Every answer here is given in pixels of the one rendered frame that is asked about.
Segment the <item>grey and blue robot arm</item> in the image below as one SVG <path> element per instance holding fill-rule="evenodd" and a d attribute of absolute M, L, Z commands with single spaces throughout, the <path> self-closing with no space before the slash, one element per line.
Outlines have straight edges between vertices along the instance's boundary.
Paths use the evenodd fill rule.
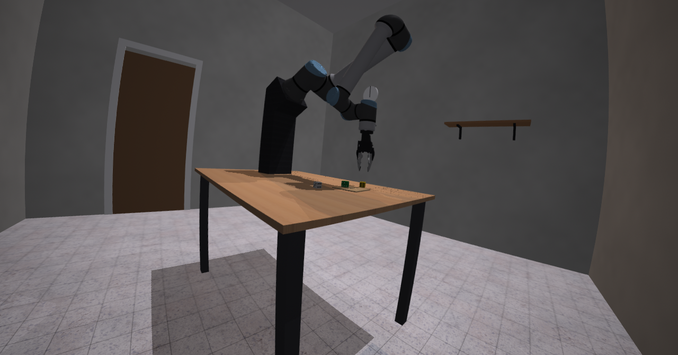
<path fill-rule="evenodd" d="M 348 97 L 363 73 L 382 62 L 393 52 L 405 51 L 412 43 L 412 37 L 404 20 L 397 15 L 382 16 L 376 21 L 374 27 L 375 30 L 353 62 L 336 74 L 327 76 L 322 65 L 310 60 L 292 78 L 283 82 L 282 86 L 287 95 L 296 102 L 302 102 L 311 90 L 335 107 L 341 113 L 342 119 L 348 121 L 359 119 L 359 130 L 374 132 L 376 102 L 362 100 L 361 103 L 354 104 Z"/>

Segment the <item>tan flat mat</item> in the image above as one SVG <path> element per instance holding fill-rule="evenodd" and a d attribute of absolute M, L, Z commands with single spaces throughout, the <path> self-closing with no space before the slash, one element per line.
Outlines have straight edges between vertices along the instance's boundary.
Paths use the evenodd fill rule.
<path fill-rule="evenodd" d="M 356 188 L 356 187 L 353 187 L 353 186 L 349 186 L 348 188 L 343 188 L 342 186 L 340 186 L 340 187 L 334 187 L 334 188 L 336 188 L 336 189 L 343 189 L 343 190 L 346 190 L 346 191 L 352 191 L 352 192 L 361 192 L 361 191 L 368 191 L 368 190 L 370 190 L 370 189 L 365 189 L 365 188 Z"/>

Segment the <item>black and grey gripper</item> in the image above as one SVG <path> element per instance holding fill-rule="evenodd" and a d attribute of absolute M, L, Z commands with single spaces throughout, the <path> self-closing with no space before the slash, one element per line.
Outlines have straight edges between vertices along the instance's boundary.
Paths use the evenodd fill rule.
<path fill-rule="evenodd" d="M 358 157 L 358 169 L 360 171 L 361 158 L 363 157 L 362 153 L 367 152 L 369 154 L 368 155 L 368 171 L 369 171 L 371 167 L 371 162 L 373 161 L 374 158 L 374 148 L 371 147 L 371 141 L 368 142 L 368 138 L 370 138 L 370 133 L 373 134 L 373 131 L 360 130 L 360 133 L 362 133 L 362 138 L 361 141 L 358 141 L 358 150 L 356 151 L 356 156 Z"/>

